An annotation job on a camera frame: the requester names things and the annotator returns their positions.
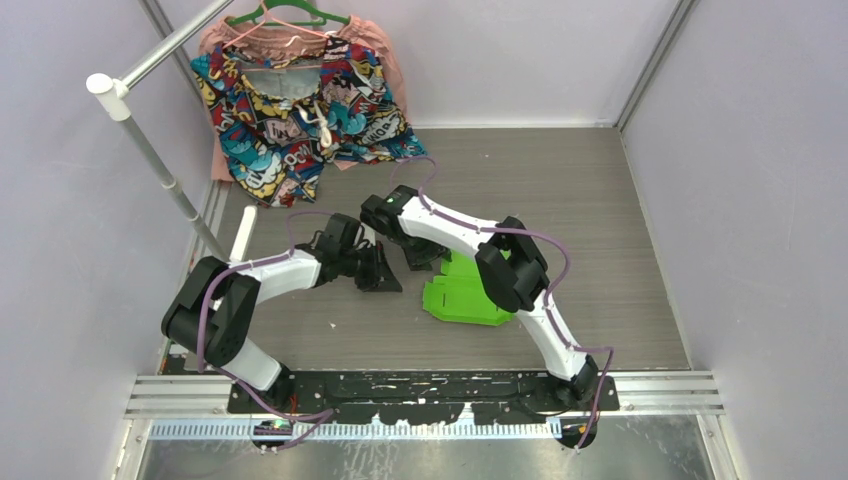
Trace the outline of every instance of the bimanual robot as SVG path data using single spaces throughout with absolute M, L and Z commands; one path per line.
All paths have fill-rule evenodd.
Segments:
M 337 423 L 369 423 L 377 414 L 383 423 L 450 423 L 468 407 L 478 425 L 539 423 L 563 411 L 588 412 L 596 391 L 616 391 L 614 381 L 601 376 L 599 385 L 594 359 L 581 351 L 553 299 L 545 298 L 547 262 L 524 230 L 516 218 L 473 218 L 401 185 L 384 198 L 372 195 L 358 220 L 333 214 L 311 242 L 279 256 L 234 265 L 201 259 L 165 315 L 162 332 L 190 351 L 198 353 L 199 346 L 208 363 L 246 382 L 274 408 L 297 413 L 332 408 Z M 399 245 L 412 269 L 427 268 L 451 250 L 475 259 L 486 294 L 515 313 L 541 351 L 546 371 L 293 372 L 247 338 L 255 305 L 293 290 L 343 276 L 354 278 L 362 291 L 400 291 L 375 232 Z M 216 284 L 228 269 L 238 271 Z M 220 301 L 217 310 L 208 297 Z M 374 388 L 386 384 L 393 388 Z M 262 411 L 248 395 L 233 397 L 233 413 Z M 618 409 L 617 394 L 598 397 L 595 410 Z M 559 440 L 573 447 L 584 429 L 563 427 Z M 591 426 L 584 446 L 596 428 Z

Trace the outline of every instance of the drawstring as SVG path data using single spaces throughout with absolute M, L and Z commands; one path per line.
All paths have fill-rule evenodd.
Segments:
M 321 109 L 318 108 L 318 105 L 315 106 L 315 116 L 318 117 L 315 120 L 309 120 L 309 114 L 300 105 L 295 105 L 295 107 L 297 107 L 297 110 L 300 112 L 300 118 L 302 118 L 304 122 L 318 124 L 318 128 L 321 129 L 321 147 L 329 148 L 330 145 L 333 144 L 333 137 L 330 135 L 329 123 L 327 123 L 327 119 L 324 118 L 324 114 L 321 113 Z

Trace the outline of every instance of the black metal plate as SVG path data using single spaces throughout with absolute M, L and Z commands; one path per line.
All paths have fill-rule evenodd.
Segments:
M 540 423 L 567 410 L 555 394 L 559 379 L 544 371 L 297 371 L 292 376 L 296 405 L 291 411 L 333 408 L 333 420 L 342 424 L 368 424 L 377 413 L 387 425 L 451 423 L 466 403 L 478 425 Z M 605 379 L 601 392 L 600 410 L 618 410 L 613 378 Z M 230 413 L 265 413 L 239 386 L 233 393 Z M 579 408 L 589 409 L 591 399 Z

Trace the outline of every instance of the clothing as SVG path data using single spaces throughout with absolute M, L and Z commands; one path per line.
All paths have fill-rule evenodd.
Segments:
M 201 56 L 212 53 L 216 45 L 231 42 L 239 35 L 254 28 L 254 25 L 250 23 L 231 26 L 227 23 L 229 20 L 231 20 L 231 17 L 224 18 L 203 31 L 199 48 Z M 286 46 L 295 35 L 299 36 L 300 39 L 295 39 L 291 45 Z M 406 115 L 406 86 L 388 35 L 374 22 L 365 21 L 351 15 L 350 22 L 339 30 L 335 36 L 368 47 L 376 53 L 383 67 L 383 77 L 392 92 L 394 103 Z M 324 39 L 317 35 L 303 34 L 285 28 L 260 27 L 239 39 L 233 45 L 252 57 L 282 61 L 298 55 L 321 52 L 324 48 Z M 221 150 L 221 144 L 217 139 L 212 151 L 212 179 L 228 182 L 233 180 L 227 168 L 227 161 Z
M 318 177 L 336 158 L 376 163 L 425 153 L 393 101 L 376 53 L 335 36 L 320 40 L 323 48 L 310 45 L 282 61 L 218 44 L 191 62 L 229 173 L 260 204 L 315 201 Z M 315 61 L 317 84 L 311 73 L 296 70 Z M 263 70 L 251 79 L 248 67 Z M 280 72 L 292 81 L 275 77 Z M 260 82 L 265 88 L 257 88 Z M 326 148 L 318 141 L 319 122 L 329 128 Z

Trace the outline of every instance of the patterned clothing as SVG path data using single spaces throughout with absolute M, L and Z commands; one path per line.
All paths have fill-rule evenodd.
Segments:
M 316 60 L 320 82 L 299 98 L 262 92 L 242 71 L 244 65 L 272 71 Z M 230 173 L 262 205 L 314 202 L 318 177 L 334 159 L 376 163 L 425 153 L 392 101 L 377 56 L 362 45 L 329 37 L 323 52 L 278 63 L 218 45 L 191 66 Z M 319 117 L 332 136 L 327 148 L 319 143 Z

